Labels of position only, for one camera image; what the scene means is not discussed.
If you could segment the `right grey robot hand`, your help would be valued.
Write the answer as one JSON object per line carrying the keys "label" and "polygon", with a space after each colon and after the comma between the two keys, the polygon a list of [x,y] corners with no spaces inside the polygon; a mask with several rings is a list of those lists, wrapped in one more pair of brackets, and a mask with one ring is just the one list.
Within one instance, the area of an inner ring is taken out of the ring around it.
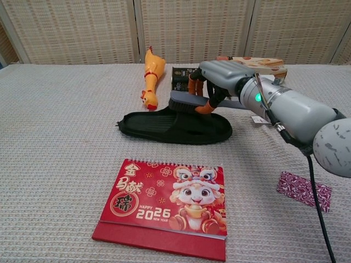
{"label": "right grey robot hand", "polygon": [[238,96],[239,87],[250,80],[255,71],[238,62],[225,60],[203,61],[189,75],[188,91],[203,96],[203,84],[207,84],[209,99],[203,106],[195,107],[199,114],[209,114],[227,97]]}

